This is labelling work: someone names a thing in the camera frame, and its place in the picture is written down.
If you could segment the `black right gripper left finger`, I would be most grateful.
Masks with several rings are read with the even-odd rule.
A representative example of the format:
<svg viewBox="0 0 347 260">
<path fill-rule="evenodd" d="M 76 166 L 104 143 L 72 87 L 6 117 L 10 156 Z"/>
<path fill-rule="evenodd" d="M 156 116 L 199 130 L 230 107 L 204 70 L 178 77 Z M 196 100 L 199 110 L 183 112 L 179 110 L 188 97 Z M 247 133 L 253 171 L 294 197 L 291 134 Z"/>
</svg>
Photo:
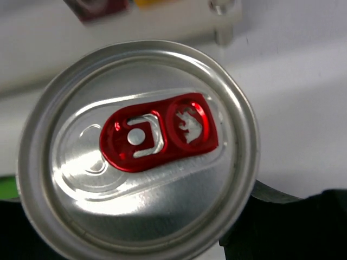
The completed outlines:
<svg viewBox="0 0 347 260">
<path fill-rule="evenodd" d="M 1 259 L 39 259 L 40 239 L 18 203 L 1 202 Z"/>
</svg>

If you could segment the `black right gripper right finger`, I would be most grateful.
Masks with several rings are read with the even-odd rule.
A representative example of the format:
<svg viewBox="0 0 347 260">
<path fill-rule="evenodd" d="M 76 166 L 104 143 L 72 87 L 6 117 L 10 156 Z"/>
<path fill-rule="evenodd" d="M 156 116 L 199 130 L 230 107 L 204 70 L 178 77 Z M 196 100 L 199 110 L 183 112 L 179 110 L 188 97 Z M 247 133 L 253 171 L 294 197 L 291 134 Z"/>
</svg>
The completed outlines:
<svg viewBox="0 0 347 260">
<path fill-rule="evenodd" d="M 226 259 L 346 259 L 346 190 L 298 198 L 257 181 L 219 245 Z"/>
</svg>

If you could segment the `blue silver energy drink can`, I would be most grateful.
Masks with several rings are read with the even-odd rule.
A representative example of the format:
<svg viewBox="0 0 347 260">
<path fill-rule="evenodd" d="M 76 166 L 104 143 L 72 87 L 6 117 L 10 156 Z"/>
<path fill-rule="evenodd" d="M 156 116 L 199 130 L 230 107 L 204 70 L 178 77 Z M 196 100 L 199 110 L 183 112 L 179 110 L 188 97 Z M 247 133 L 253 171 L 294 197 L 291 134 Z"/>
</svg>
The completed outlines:
<svg viewBox="0 0 347 260">
<path fill-rule="evenodd" d="M 31 225 L 68 259 L 193 259 L 253 189 L 258 126 L 206 54 L 132 41 L 55 77 L 23 130 L 17 186 Z"/>
</svg>

